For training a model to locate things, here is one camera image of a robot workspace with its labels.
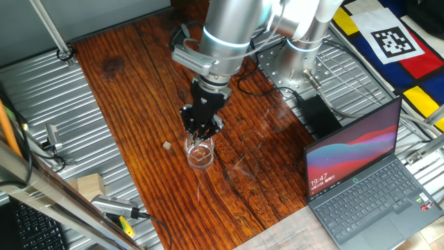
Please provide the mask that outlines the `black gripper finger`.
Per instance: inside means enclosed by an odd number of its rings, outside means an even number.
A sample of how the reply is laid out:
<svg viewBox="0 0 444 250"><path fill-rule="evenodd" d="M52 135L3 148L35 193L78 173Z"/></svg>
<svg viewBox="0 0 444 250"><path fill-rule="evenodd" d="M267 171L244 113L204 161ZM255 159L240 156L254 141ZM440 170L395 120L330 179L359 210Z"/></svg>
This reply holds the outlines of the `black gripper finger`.
<svg viewBox="0 0 444 250"><path fill-rule="evenodd" d="M218 115L213 115L208 122L205 122L198 127L194 144L200 144L201 142L210 139L212 136L219 133L223 127L223 120Z"/></svg>
<svg viewBox="0 0 444 250"><path fill-rule="evenodd" d="M198 136L198 127L193 115L193 106L187 103L179 110L179 113L182 117L185 131L195 140Z"/></svg>

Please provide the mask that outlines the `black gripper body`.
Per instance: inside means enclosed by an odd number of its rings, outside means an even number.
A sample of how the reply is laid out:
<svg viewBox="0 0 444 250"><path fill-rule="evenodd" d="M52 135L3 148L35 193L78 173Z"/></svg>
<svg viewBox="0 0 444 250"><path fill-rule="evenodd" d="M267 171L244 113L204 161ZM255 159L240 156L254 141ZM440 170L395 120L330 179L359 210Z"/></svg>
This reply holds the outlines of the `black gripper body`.
<svg viewBox="0 0 444 250"><path fill-rule="evenodd" d="M231 95L228 83L215 83L203 76L193 78L191 88L193 99L191 117L194 119L194 127L204 129L217 112L222 109Z"/></svg>

